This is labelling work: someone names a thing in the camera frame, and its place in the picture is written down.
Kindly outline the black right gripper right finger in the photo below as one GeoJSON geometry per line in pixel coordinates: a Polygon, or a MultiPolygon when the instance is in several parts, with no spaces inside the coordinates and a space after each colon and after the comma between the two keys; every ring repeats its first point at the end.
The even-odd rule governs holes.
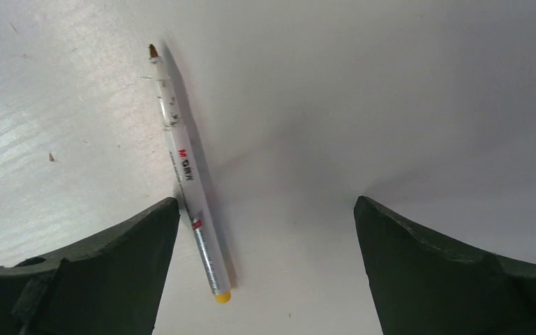
{"type": "Polygon", "coordinates": [[[354,218],[384,334],[536,334],[536,264],[448,237],[366,196],[354,218]]]}

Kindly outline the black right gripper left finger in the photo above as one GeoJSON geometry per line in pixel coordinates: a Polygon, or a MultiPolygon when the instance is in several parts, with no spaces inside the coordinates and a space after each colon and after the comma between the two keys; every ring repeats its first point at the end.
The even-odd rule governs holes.
{"type": "Polygon", "coordinates": [[[151,334],[179,207],[165,198],[57,250],[0,266],[0,334],[151,334]]]}

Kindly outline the white yellow marker pen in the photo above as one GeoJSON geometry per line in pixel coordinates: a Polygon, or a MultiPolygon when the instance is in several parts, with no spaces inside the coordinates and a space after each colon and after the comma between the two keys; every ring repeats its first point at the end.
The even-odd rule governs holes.
{"type": "Polygon", "coordinates": [[[170,158],[186,210],[187,223],[198,246],[211,293],[219,304],[225,304],[231,300],[232,285],[188,134],[188,123],[184,119],[174,82],[162,56],[154,45],[150,44],[148,49],[158,86],[163,130],[169,141],[170,158]]]}

